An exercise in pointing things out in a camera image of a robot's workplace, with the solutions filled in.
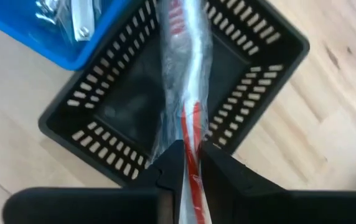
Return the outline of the blue slotted plastic basket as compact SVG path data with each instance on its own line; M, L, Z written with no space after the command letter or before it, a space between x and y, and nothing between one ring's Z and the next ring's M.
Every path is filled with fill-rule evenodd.
M131 0L93 0L95 32L77 42L71 0L0 0L0 30L67 70L90 59L108 29Z

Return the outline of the white item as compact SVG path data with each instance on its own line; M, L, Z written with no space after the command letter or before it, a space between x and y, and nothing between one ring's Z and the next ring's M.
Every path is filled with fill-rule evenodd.
M90 40L95 32L93 0L71 0L70 6L75 40Z

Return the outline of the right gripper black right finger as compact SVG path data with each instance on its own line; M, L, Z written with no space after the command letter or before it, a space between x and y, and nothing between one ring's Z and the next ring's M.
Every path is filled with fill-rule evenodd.
M213 224L285 224L285 190L205 142L202 182Z

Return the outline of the black slotted plastic basket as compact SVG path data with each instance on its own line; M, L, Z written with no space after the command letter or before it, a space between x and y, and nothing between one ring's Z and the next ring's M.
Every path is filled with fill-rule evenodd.
M40 130L124 185L149 162L164 106L158 0L131 0ZM309 51L266 0L205 0L213 32L207 140L234 153Z

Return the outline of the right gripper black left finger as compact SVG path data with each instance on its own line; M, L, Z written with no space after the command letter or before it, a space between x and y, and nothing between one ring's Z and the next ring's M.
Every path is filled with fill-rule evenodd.
M144 194L134 203L131 224L179 224L184 142L175 141L131 182Z

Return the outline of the red white toothbrush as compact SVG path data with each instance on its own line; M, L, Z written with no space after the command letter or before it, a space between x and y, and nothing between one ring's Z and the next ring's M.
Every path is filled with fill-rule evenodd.
M151 161L174 141L184 142L179 224L212 224L200 171L213 60L210 25L202 0L160 0L159 22L165 108Z

